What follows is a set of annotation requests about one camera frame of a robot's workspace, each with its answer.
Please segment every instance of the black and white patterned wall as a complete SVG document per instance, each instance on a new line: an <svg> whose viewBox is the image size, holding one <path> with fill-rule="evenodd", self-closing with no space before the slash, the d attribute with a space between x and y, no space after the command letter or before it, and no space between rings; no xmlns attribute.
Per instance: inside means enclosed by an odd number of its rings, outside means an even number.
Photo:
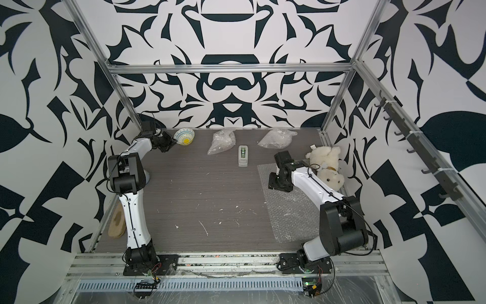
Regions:
<svg viewBox="0 0 486 304"><path fill-rule="evenodd" d="M486 2L392 0L364 61L484 201ZM411 303L484 303L486 244L356 76L328 134Z"/></svg>
<svg viewBox="0 0 486 304"><path fill-rule="evenodd" d="M343 72L129 74L142 119L173 127L320 127Z"/></svg>
<svg viewBox="0 0 486 304"><path fill-rule="evenodd" d="M59 0L0 4L2 303L39 303L113 195L106 156L138 133Z"/></svg>
<svg viewBox="0 0 486 304"><path fill-rule="evenodd" d="M376 0L84 0L113 64L349 62ZM319 127L342 73L122 75L166 127Z"/></svg>
<svg viewBox="0 0 486 304"><path fill-rule="evenodd" d="M376 0L78 1L110 62L350 61Z"/></svg>

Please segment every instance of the teddy bear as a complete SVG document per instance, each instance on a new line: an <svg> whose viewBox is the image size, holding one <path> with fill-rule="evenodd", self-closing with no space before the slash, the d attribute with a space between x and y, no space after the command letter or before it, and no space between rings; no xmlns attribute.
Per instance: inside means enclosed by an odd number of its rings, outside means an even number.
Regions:
<svg viewBox="0 0 486 304"><path fill-rule="evenodd" d="M339 153L340 147L318 147L307 153L310 165L316 164L317 177L321 179L331 189L338 191L344 184L344 176L339 174Z"/></svg>

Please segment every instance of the bubble wrap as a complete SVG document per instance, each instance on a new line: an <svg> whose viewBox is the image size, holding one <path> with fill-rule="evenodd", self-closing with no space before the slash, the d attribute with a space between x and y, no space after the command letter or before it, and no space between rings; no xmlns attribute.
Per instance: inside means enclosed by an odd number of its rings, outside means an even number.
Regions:
<svg viewBox="0 0 486 304"><path fill-rule="evenodd" d="M274 163L258 166L275 239L279 243L286 243L318 236L319 210L307 195L297 187L289 193L268 189L268 176L276 171Z"/></svg>

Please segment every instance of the hook rack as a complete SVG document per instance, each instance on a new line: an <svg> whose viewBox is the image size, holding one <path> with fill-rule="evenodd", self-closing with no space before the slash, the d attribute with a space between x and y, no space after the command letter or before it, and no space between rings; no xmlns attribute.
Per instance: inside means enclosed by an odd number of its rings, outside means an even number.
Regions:
<svg viewBox="0 0 486 304"><path fill-rule="evenodd" d="M410 118L403 113L398 102L395 100L387 101L383 98L379 106L382 106L389 115L389 118L385 118L385 120L391 119L400 130L400 132L395 131L395 135L405 135L405 139L412 146L412 149L407 149L407 152L417 153L426 164L427 170L422 170L422 173L433 173L434 177L446 191L448 197L452 200L458 200L463 197L463 194L457 189L457 183L453 182L451 175L447 173L447 171L454 169L447 167L447 164L442 163L431 154L430 142L424 136L422 131L417 127L413 127L413 124L410 123Z"/></svg>

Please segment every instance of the patterned bowl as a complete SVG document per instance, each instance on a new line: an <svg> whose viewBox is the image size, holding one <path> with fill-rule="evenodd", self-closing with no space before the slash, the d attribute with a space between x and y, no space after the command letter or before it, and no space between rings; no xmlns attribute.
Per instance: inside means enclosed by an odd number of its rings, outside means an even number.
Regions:
<svg viewBox="0 0 486 304"><path fill-rule="evenodd" d="M194 130L189 128L182 128L174 134L174 139L180 145L189 145L194 139Z"/></svg>

